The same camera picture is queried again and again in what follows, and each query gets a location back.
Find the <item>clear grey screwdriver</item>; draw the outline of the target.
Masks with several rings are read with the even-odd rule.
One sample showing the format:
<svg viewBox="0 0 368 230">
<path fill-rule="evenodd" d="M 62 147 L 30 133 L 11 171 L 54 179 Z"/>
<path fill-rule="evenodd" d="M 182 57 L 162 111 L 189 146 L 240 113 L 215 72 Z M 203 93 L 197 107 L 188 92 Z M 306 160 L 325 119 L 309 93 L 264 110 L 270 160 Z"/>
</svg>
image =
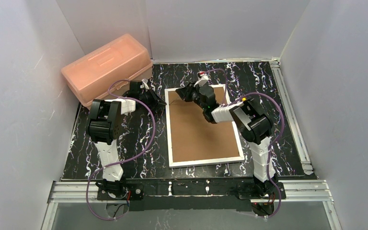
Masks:
<svg viewBox="0 0 368 230">
<path fill-rule="evenodd" d="M 169 103 L 169 106 L 178 104 L 180 102 L 180 100 L 173 100 L 171 103 Z"/>
</svg>

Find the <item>white picture frame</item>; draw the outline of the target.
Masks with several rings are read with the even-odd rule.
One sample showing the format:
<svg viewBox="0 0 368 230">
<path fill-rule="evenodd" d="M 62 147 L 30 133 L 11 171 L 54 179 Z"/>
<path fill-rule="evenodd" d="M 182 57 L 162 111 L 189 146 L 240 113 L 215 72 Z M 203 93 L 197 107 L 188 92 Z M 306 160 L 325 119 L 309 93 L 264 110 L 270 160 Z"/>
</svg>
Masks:
<svg viewBox="0 0 368 230">
<path fill-rule="evenodd" d="M 209 123 L 202 109 L 181 100 L 174 88 L 164 92 L 170 168 L 244 160 L 242 140 L 234 122 Z M 169 106 L 173 100 L 180 102 Z"/>
</svg>

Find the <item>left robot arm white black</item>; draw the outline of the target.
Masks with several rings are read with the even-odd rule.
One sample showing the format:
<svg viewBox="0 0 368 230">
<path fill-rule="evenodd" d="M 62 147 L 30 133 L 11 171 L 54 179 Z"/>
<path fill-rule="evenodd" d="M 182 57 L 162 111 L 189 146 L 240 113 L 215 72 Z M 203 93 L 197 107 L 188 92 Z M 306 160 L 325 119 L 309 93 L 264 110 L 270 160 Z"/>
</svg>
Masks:
<svg viewBox="0 0 368 230">
<path fill-rule="evenodd" d="M 129 89 L 115 99 L 94 99 L 91 104 L 86 133 L 95 144 L 99 154 L 103 179 L 96 185 L 105 192 L 121 196 L 127 192 L 123 182 L 122 162 L 119 160 L 117 144 L 121 133 L 122 117 L 136 110 L 137 104 L 148 112 L 152 122 L 152 133 L 149 143 L 154 141 L 156 121 L 154 108 L 164 105 L 161 98 L 151 88 L 147 79 L 129 82 Z"/>
</svg>

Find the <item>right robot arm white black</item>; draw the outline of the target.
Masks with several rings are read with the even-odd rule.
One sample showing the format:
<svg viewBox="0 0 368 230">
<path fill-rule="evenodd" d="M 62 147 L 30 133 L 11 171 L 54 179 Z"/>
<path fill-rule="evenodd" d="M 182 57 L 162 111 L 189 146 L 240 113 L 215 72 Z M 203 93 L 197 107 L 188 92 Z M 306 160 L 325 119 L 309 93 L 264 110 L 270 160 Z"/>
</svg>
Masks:
<svg viewBox="0 0 368 230">
<path fill-rule="evenodd" d="M 235 99 L 230 104 L 219 104 L 209 85 L 189 83 L 176 89 L 185 102 L 194 102 L 203 110 L 204 118 L 213 124 L 234 122 L 244 140 L 249 144 L 253 159 L 254 186 L 261 195 L 273 193 L 277 188 L 277 174 L 273 167 L 269 145 L 273 122 L 264 111 L 248 98 Z"/>
</svg>

